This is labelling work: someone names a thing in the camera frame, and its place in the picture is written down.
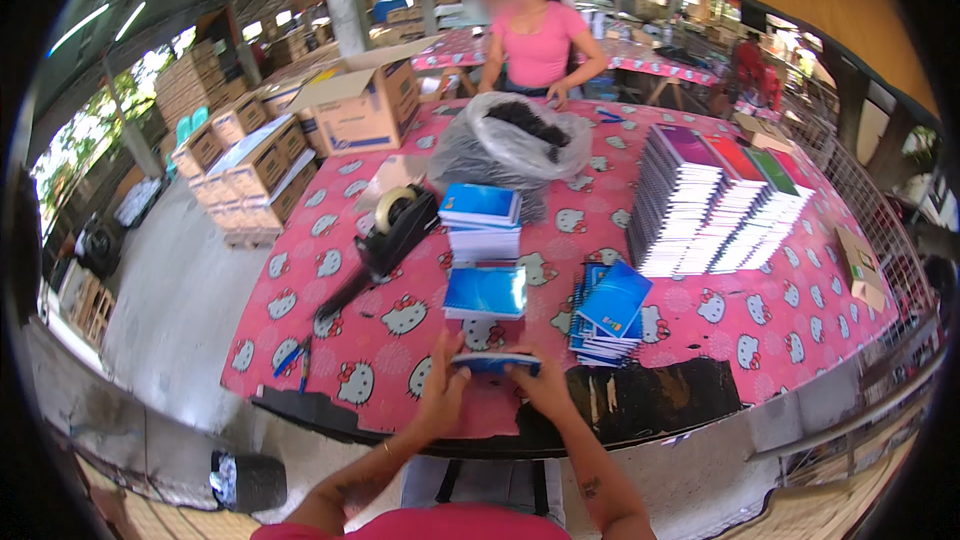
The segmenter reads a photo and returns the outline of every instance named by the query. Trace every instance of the tape roll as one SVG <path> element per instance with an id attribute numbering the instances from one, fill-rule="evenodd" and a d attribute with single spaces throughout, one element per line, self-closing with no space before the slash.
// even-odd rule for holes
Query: tape roll
<path id="1" fill-rule="evenodd" d="M 387 190 L 387 193 L 380 198 L 380 202 L 377 203 L 376 210 L 373 212 L 373 225 L 377 232 L 386 234 L 390 231 L 390 208 L 401 199 L 413 202 L 417 200 L 417 193 L 407 186 L 394 187 Z"/>

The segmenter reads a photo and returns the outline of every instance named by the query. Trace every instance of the black trash bin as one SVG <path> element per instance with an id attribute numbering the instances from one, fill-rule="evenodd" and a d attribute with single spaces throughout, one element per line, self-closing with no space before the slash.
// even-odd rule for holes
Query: black trash bin
<path id="1" fill-rule="evenodd" d="M 223 504 L 214 493 L 213 498 L 222 508 L 247 515 L 283 507 L 287 502 L 287 470 L 283 463 L 266 454 L 229 454 L 214 450 L 210 458 L 211 471 L 220 471 L 222 457 L 233 457 L 236 463 L 236 504 Z"/>

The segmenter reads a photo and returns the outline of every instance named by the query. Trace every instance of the green notebook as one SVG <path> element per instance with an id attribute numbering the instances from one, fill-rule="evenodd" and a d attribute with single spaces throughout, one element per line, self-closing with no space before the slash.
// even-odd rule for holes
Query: green notebook
<path id="1" fill-rule="evenodd" d="M 774 158 L 772 154 L 766 150 L 757 150 L 749 146 L 744 147 L 743 151 L 747 153 L 747 156 L 750 157 L 750 160 L 756 165 L 756 168 L 770 181 L 770 184 L 775 189 L 792 197 L 800 196 L 800 193 L 797 191 L 797 186 L 793 185 L 790 176 L 787 175 L 784 168 L 777 162 L 777 159 Z"/>

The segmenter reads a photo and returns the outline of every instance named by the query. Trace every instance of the purple notebook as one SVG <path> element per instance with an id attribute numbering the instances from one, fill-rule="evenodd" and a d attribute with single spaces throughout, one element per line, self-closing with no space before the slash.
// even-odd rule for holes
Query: purple notebook
<path id="1" fill-rule="evenodd" d="M 717 162 L 711 150 L 704 145 L 704 141 L 689 127 L 654 123 L 650 126 L 650 131 L 657 138 L 660 138 L 666 150 L 669 150 L 677 160 L 677 165 L 687 163 L 723 170 L 723 166 Z"/>

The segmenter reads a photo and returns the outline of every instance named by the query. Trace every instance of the clear plastic bag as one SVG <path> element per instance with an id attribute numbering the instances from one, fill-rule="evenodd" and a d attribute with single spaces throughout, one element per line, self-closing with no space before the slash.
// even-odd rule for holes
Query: clear plastic bag
<path id="1" fill-rule="evenodd" d="M 523 102 L 547 125 L 557 126 L 569 143 L 559 149 L 521 128 L 487 116 L 503 102 Z M 554 180 L 572 180 L 591 159 L 590 123 L 572 113 L 557 113 L 522 94 L 479 94 L 450 121 L 437 140 L 427 179 L 439 192 L 450 184 L 486 184 L 520 193 L 520 220 L 546 218 L 544 193 Z"/>

